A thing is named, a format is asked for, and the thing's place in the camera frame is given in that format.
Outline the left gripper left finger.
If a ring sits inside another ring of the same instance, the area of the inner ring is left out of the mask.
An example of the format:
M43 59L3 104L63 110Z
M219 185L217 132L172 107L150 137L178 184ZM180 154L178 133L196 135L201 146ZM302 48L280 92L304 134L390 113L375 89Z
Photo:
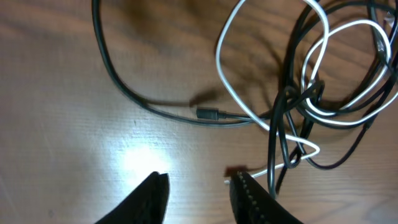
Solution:
M169 193L169 175L152 172L96 224L162 224Z

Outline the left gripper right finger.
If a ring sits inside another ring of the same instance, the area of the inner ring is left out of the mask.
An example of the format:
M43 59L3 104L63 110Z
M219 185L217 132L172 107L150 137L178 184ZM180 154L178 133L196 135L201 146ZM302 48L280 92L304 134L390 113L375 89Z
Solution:
M247 172L231 176L229 197L237 224L302 224Z

